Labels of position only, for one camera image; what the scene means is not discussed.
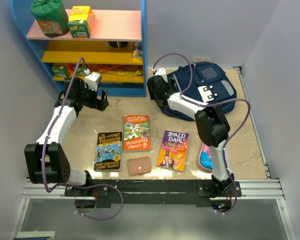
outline wallet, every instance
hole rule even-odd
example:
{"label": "wallet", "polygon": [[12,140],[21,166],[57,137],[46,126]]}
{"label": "wallet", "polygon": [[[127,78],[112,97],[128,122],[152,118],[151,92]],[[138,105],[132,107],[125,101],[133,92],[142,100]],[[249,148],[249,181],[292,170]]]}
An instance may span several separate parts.
{"label": "wallet", "polygon": [[127,165],[130,176],[151,172],[151,162],[148,156],[129,159]]}

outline shelf unit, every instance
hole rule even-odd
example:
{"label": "shelf unit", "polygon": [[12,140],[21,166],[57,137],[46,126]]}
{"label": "shelf unit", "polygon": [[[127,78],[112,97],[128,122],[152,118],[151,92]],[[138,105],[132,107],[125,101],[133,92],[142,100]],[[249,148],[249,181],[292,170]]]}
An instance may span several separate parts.
{"label": "shelf unit", "polygon": [[[99,88],[109,96],[145,97],[148,73],[147,0],[141,10],[93,10],[95,21],[89,39],[74,39],[70,32],[50,38],[30,12],[33,0],[10,0],[13,20],[29,48],[59,91],[64,90],[63,78],[55,77],[52,64],[77,63],[84,57],[87,64],[119,64],[142,66],[143,76],[128,77],[102,74]],[[122,48],[109,46],[108,41],[129,42]],[[132,58],[133,42],[142,42],[143,58]]]}

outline white wall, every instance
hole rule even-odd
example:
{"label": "white wall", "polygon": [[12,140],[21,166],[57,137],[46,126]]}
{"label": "white wall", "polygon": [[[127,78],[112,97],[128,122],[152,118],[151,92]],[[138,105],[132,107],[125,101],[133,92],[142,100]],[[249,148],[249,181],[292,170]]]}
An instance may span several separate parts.
{"label": "white wall", "polygon": [[10,235],[28,176],[24,148],[44,131],[57,92],[0,0],[0,240]]}
{"label": "white wall", "polygon": [[243,67],[271,176],[300,239],[300,0],[281,0]]}
{"label": "white wall", "polygon": [[[148,0],[149,66],[162,55],[211,57],[223,66],[242,66],[280,0]],[[63,0],[66,8],[139,10],[141,0]],[[180,57],[160,65],[184,66]]]}

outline backpack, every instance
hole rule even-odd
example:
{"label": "backpack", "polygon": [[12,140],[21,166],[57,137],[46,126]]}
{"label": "backpack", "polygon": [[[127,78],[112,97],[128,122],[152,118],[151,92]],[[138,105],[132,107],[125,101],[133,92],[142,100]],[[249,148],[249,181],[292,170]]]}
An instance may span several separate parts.
{"label": "backpack", "polygon": [[[226,76],[226,73],[215,63],[211,62],[199,62],[192,64],[192,83],[190,88],[183,93],[183,95],[192,98],[194,100],[204,103],[218,103],[228,99],[235,99],[237,97],[237,91],[231,84],[230,80]],[[172,87],[172,79],[175,77],[179,83],[181,90],[185,89],[190,81],[190,69],[189,65],[185,67],[179,67],[177,71],[174,71],[167,75],[169,87]],[[210,95],[203,95],[203,92],[211,91]],[[193,119],[182,112],[168,109],[159,106],[161,111],[170,116],[187,121],[193,121]],[[221,105],[223,112],[229,113],[235,108],[235,102],[229,102]]]}

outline beige table surface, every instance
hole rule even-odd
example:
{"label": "beige table surface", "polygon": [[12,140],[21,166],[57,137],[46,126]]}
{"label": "beige table surface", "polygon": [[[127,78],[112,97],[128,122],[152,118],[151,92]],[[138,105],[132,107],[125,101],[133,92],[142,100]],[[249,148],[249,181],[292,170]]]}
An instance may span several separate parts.
{"label": "beige table surface", "polygon": [[[226,69],[226,75],[237,90],[238,98],[244,92],[238,72]],[[199,139],[196,123],[164,115],[155,101],[147,97],[108,97],[109,106],[105,111],[84,107],[71,126],[64,152],[72,168],[88,170],[93,179],[208,179],[211,174],[198,167],[198,156],[202,142]],[[232,112],[226,114],[232,133],[242,122],[247,111],[244,102],[236,102]],[[124,115],[149,115],[152,150],[149,152],[122,152],[122,165],[119,172],[94,171],[98,133],[123,131]],[[165,130],[189,133],[186,163],[183,172],[157,167],[157,159]],[[236,179],[267,179],[254,127],[249,119],[245,126],[228,144],[230,166]],[[149,156],[151,173],[130,176],[127,160]]]}

